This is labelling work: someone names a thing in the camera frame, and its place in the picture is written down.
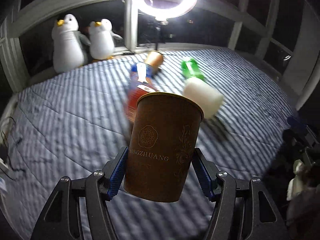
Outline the blue label plastic bottle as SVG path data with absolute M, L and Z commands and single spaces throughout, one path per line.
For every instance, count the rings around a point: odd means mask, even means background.
M 129 89 L 134 90 L 139 86 L 148 87 L 148 92 L 156 92 L 152 84 L 152 67 L 144 62 L 138 62 L 131 66 Z

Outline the small plush penguin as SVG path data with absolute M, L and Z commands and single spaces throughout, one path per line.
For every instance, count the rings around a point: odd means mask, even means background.
M 109 59 L 114 52 L 114 38 L 122 40 L 123 38 L 112 31 L 112 23 L 108 19 L 92 21 L 88 28 L 90 44 L 90 54 L 95 60 Z

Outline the green plastic cup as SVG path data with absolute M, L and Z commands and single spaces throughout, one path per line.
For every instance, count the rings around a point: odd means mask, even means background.
M 192 57 L 185 57 L 181 62 L 182 74 L 186 79 L 196 77 L 204 81 L 204 75 L 200 71 L 200 68 L 195 59 Z

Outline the white paper cup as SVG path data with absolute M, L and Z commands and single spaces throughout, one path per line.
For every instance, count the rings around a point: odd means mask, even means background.
M 201 107 L 205 119 L 215 116 L 224 100 L 223 94 L 217 89 L 196 77 L 190 77 L 186 80 L 183 96 Z

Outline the orange label plastic cup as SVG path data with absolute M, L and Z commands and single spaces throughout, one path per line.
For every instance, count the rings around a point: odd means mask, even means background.
M 125 114 L 129 121 L 134 122 L 137 109 L 138 99 L 148 93 L 157 92 L 157 89 L 144 83 L 137 85 L 129 90 L 127 104 L 125 106 Z

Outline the brown paper cup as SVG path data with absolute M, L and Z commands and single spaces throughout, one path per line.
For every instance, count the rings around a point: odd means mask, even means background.
M 162 65 L 164 61 L 164 56 L 159 51 L 150 51 L 144 60 L 144 63 L 146 63 L 151 68 L 152 75 L 155 75 L 160 66 Z
M 180 95 L 153 92 L 138 99 L 124 189 L 153 202 L 179 200 L 204 114 Z

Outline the large plush penguin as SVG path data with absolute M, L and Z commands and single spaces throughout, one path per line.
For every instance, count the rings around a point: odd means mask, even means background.
M 63 19 L 55 21 L 52 39 L 53 67 L 56 73 L 65 73 L 88 63 L 85 47 L 90 46 L 91 42 L 79 31 L 74 15 L 67 14 Z

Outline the striped blue white quilt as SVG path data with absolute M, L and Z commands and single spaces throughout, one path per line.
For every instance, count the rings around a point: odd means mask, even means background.
M 185 57 L 195 59 L 206 83 L 224 96 L 216 116 L 202 122 L 198 148 L 236 178 L 263 175 L 293 113 L 286 94 L 267 74 L 226 48 L 166 51 L 152 80 L 158 90 L 183 92 Z M 126 144 L 130 70 L 144 59 L 136 54 L 89 64 L 18 95 L 7 142 L 12 170 L 4 179 L 7 212 L 20 237 L 31 237 L 61 177 L 90 175 Z M 108 203 L 120 239 L 197 239 L 206 231 L 213 208 L 193 170 L 178 202 L 153 203 L 120 190 Z

